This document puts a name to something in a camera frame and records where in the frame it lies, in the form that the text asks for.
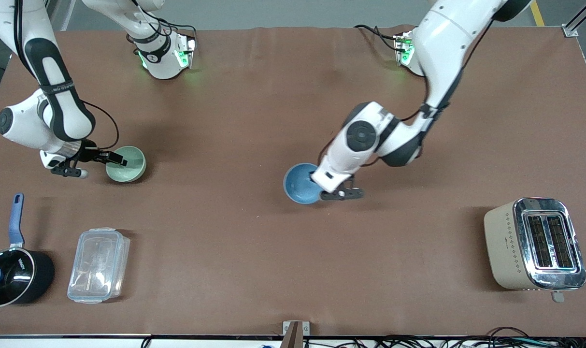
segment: green bowl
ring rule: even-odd
[[[112,180],[120,183],[131,183],[144,174],[144,170],[147,168],[147,160],[140,148],[123,146],[117,148],[114,152],[123,156],[123,159],[128,161],[128,165],[123,167],[116,163],[106,163],[106,174]]]

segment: brown table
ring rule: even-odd
[[[271,334],[310,320],[314,334],[586,335],[586,286],[503,290],[492,279],[483,216],[522,196],[569,207],[586,264],[586,66],[560,28],[491,29],[430,135],[405,168],[359,171],[366,198],[302,206],[286,170],[315,161],[359,102],[399,117],[423,79],[357,29],[199,33],[193,71],[158,81],[125,33],[58,33],[86,101],[108,110],[119,145],[149,170],[120,185],[103,165],[87,180],[44,170],[36,150],[0,136],[0,249],[10,200],[24,192],[26,246],[48,251],[57,275],[36,304],[0,309],[0,334]],[[36,84],[12,59],[0,109]],[[114,136],[97,114],[92,138]],[[116,227],[131,238],[120,298],[66,296],[78,236]]]

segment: clear plastic food container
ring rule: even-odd
[[[99,304],[117,297],[128,262],[129,238],[115,229],[91,229],[78,240],[67,297],[81,304]]]

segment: black pot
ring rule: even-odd
[[[10,215],[10,247],[0,251],[0,307],[33,302],[46,292],[55,275],[48,255],[23,249],[23,203],[24,195],[16,194]]]

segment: toaster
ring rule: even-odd
[[[575,290],[586,273],[572,220],[562,202],[521,198],[484,216],[492,276],[514,290]],[[553,293],[553,300],[562,295]]]

